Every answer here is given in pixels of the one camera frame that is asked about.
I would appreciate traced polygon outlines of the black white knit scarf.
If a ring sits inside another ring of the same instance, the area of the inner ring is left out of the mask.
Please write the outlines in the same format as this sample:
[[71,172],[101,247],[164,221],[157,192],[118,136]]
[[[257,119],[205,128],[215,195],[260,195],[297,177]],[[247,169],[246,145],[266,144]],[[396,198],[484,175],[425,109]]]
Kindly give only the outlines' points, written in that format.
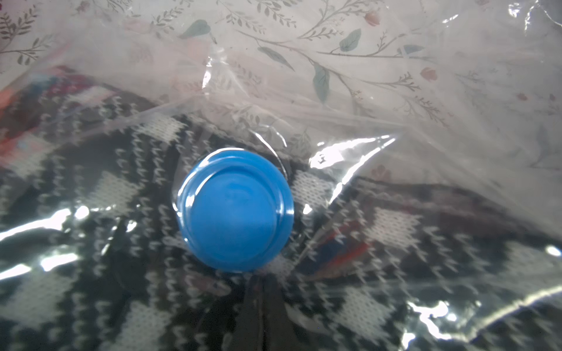
[[[69,67],[1,108],[1,349],[228,350],[246,286],[274,275],[301,350],[560,350],[561,238],[483,192],[398,184],[399,127],[292,111],[220,122],[219,101],[158,106]],[[188,249],[174,200],[224,148],[294,198],[287,244],[248,272]]]

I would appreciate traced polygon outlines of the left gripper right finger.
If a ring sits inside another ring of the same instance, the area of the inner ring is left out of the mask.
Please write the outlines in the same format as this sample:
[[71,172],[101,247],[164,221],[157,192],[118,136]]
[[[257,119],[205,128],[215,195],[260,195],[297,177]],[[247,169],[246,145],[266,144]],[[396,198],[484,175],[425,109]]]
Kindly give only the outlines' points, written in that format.
[[282,291],[274,275],[263,278],[263,349],[301,350],[288,317]]

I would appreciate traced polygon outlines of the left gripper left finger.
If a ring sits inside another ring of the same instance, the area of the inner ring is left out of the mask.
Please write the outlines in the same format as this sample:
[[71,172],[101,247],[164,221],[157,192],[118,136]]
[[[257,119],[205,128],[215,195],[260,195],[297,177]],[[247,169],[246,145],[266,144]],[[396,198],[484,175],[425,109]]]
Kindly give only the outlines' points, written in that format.
[[228,350],[263,350],[263,278],[260,276],[253,276],[246,286]]

